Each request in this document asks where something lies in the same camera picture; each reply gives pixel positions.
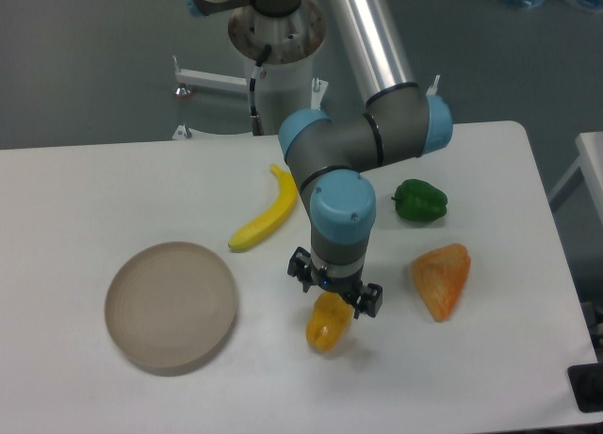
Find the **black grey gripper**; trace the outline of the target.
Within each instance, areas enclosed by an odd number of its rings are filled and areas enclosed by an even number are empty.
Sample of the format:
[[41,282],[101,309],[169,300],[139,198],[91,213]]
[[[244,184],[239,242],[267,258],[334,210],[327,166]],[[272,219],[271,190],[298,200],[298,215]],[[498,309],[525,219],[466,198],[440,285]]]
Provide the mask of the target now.
[[312,286],[336,293],[353,308],[353,318],[361,314],[375,318],[383,305],[383,288],[362,283],[365,254],[352,263],[336,265],[321,258],[313,249],[309,253],[297,247],[287,266],[287,275],[296,278],[307,293]]

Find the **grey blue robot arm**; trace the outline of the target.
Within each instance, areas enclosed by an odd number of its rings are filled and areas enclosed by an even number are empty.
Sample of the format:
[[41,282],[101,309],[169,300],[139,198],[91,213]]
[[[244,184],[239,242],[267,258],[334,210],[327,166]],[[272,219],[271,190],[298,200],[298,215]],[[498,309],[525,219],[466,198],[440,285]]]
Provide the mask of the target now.
[[278,137],[310,219],[311,247],[294,252],[288,274],[375,316],[383,290],[362,281],[376,218],[364,172],[441,150],[453,130],[444,100],[419,89],[386,0],[329,0],[365,105],[362,117],[339,124],[311,107],[326,21],[310,0],[185,2],[194,16],[230,13],[253,133]]

